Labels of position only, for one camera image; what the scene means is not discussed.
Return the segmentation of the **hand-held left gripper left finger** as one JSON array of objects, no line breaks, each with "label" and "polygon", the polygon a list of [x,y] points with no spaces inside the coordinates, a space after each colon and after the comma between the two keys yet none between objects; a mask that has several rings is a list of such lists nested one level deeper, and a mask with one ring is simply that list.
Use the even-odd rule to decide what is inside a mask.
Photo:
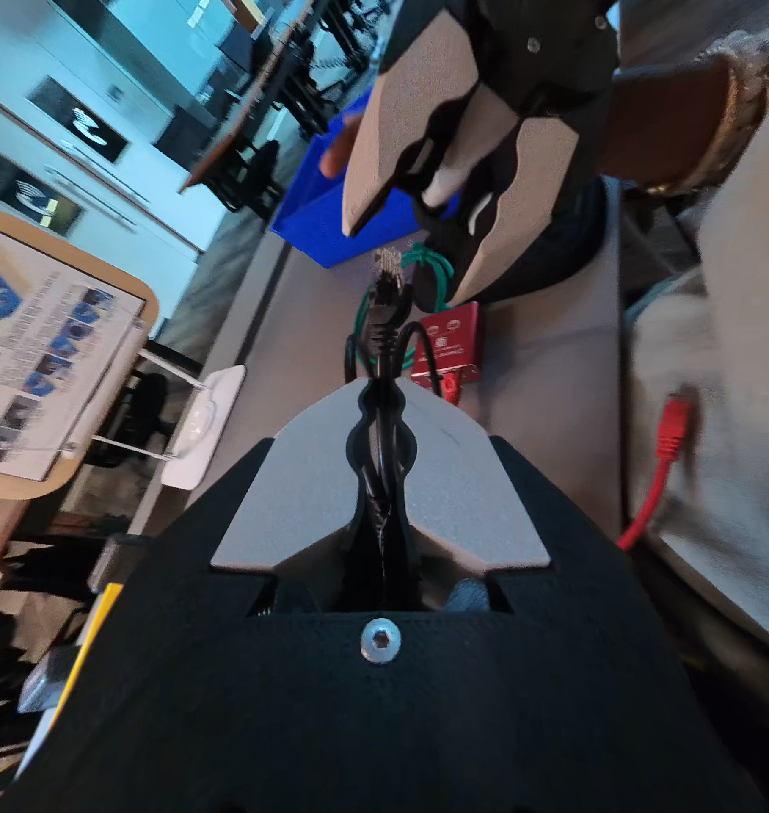
[{"label": "hand-held left gripper left finger", "polygon": [[213,572],[303,584],[321,609],[381,605],[381,552],[354,455],[369,388],[352,381],[277,433],[211,556]]}]

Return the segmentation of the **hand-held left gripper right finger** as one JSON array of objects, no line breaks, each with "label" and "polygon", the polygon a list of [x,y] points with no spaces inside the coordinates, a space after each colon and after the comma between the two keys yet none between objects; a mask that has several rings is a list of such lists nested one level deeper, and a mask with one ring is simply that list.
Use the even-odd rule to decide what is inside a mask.
[{"label": "hand-held left gripper right finger", "polygon": [[551,557],[486,431],[468,414],[399,379],[404,510],[427,609],[462,580],[547,568]]}]

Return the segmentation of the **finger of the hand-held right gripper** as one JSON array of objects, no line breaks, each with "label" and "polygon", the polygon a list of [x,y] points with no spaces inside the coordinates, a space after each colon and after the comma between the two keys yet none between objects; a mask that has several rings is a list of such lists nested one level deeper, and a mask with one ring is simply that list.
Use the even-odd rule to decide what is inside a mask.
[{"label": "finger of the hand-held right gripper", "polygon": [[399,188],[434,210],[519,123],[482,81],[473,39],[490,45],[477,9],[402,9],[391,31],[343,191],[343,234],[355,237]]},{"label": "finger of the hand-held right gripper", "polygon": [[578,141],[579,135],[559,118],[529,118],[521,124],[514,178],[497,197],[493,223],[450,305],[474,298],[497,281],[550,224]]}]

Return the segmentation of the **person's right forearm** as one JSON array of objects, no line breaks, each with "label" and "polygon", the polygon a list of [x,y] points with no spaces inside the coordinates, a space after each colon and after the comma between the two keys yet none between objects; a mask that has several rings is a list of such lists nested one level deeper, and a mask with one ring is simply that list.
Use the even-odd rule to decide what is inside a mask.
[{"label": "person's right forearm", "polygon": [[725,111],[699,169],[683,185],[642,189],[671,197],[720,185],[769,113],[769,1],[624,1],[620,20],[621,71],[728,61]]}]

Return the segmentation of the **red port box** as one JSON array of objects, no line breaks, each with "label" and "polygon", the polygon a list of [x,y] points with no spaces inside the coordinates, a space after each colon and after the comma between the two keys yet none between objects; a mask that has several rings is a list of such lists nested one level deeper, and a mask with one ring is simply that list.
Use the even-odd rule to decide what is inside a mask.
[{"label": "red port box", "polygon": [[485,315],[476,301],[420,319],[430,340],[441,393],[457,403],[463,385],[481,380]]}]

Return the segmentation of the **person's right hand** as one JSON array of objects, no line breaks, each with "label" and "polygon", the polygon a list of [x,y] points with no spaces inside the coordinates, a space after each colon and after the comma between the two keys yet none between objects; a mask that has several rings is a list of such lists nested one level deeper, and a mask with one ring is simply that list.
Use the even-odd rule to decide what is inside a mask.
[{"label": "person's right hand", "polygon": [[729,84],[723,56],[617,72],[597,172],[641,188],[685,184],[712,145]]}]

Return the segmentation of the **blue storage bin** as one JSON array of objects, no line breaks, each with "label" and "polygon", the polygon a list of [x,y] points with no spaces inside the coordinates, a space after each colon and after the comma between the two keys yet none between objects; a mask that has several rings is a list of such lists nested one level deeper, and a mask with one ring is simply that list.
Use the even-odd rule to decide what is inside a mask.
[{"label": "blue storage bin", "polygon": [[411,199],[393,189],[383,209],[355,238],[347,238],[342,232],[345,174],[326,178],[319,164],[342,130],[345,117],[363,113],[369,97],[367,90],[329,122],[326,134],[311,139],[270,227],[323,268],[334,267],[419,230]]}]

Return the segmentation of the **black office chair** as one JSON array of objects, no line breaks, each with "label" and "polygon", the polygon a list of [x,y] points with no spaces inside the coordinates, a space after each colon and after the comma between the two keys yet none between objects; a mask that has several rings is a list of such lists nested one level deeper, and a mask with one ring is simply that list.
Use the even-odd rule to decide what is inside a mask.
[{"label": "black office chair", "polygon": [[135,384],[126,385],[117,396],[96,434],[85,462],[96,467],[115,468],[129,454],[146,451],[153,435],[169,442],[176,425],[162,418],[168,395],[168,382],[161,373],[134,371]]}]

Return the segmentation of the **grey metal block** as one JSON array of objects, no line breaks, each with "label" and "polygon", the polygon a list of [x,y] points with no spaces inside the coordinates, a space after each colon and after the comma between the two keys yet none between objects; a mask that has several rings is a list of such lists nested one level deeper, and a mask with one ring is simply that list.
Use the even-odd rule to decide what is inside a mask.
[{"label": "grey metal block", "polygon": [[110,535],[87,579],[93,595],[101,595],[109,584],[125,584],[145,557],[149,538],[143,535]]},{"label": "grey metal block", "polygon": [[22,685],[17,705],[20,715],[56,708],[79,652],[78,645],[58,645],[44,654]]}]

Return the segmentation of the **person's white sweater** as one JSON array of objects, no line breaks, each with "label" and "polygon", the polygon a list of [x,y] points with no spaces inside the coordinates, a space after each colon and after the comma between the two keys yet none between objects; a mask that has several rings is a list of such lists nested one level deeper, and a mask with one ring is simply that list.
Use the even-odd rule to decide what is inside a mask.
[{"label": "person's white sweater", "polygon": [[649,541],[704,598],[769,644],[769,114],[706,209],[700,266],[631,328],[634,507],[671,394],[695,406]]}]

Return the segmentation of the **wooden sign board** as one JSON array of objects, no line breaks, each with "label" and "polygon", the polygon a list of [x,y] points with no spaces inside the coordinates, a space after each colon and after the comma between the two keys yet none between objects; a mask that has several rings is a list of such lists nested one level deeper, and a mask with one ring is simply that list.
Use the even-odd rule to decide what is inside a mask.
[{"label": "wooden sign board", "polygon": [[141,280],[0,211],[0,499],[74,476],[158,312]]}]

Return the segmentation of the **wooden table black frame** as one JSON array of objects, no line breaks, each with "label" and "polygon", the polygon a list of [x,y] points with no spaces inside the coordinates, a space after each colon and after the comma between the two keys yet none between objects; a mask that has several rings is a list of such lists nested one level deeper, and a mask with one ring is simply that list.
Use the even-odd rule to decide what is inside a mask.
[{"label": "wooden table black frame", "polygon": [[381,24],[393,2],[294,2],[279,29],[256,29],[247,76],[220,125],[179,188],[203,186],[231,212],[251,209],[268,220],[284,191],[274,181],[279,152],[255,139],[271,111],[288,112],[300,136],[327,134],[332,118],[371,71]]}]

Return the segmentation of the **black wall sign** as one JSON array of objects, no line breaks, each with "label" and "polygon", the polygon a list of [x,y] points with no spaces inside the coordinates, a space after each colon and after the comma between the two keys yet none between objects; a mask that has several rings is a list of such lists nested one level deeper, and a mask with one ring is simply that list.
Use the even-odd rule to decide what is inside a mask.
[{"label": "black wall sign", "polygon": [[66,237],[85,209],[0,153],[0,204]]},{"label": "black wall sign", "polygon": [[50,76],[28,94],[27,100],[109,163],[116,164],[130,144],[103,117]]}]

